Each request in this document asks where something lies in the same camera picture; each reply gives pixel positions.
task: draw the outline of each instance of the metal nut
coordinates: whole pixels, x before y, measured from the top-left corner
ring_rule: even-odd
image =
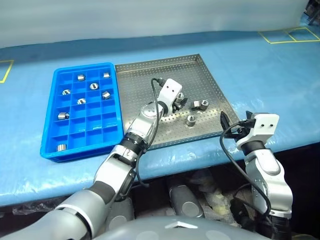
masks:
[[[200,105],[200,110],[205,111],[209,106],[209,102],[207,100],[202,100]]]
[[[70,93],[71,93],[70,89],[65,89],[62,91],[62,95],[68,95]]]
[[[176,102],[180,103],[184,99],[184,94],[180,92],[178,96],[176,97]]]
[[[86,76],[83,74],[79,74],[77,78],[78,78],[78,81],[84,81],[86,79]]]
[[[198,108],[200,108],[200,106],[201,106],[201,102],[200,101],[193,101],[191,107],[193,109],[198,109]]]
[[[56,146],[57,152],[61,152],[61,151],[65,151],[65,150],[67,150],[67,144],[59,144],[58,146]]]
[[[69,119],[69,118],[70,118],[70,114],[68,112],[60,112],[58,114],[59,120],[64,120],[64,119]]]
[[[111,97],[111,94],[108,91],[105,91],[102,93],[102,98],[103,99],[108,99]]]
[[[77,104],[85,104],[86,103],[86,99],[85,98],[80,98],[80,99],[78,99],[78,101],[76,103]]]
[[[195,115],[188,115],[186,117],[186,124],[189,126],[189,127],[192,127],[196,124],[196,116]]]
[[[99,88],[99,84],[98,83],[91,83],[90,84],[90,89],[91,90],[96,90],[96,89],[98,89]]]

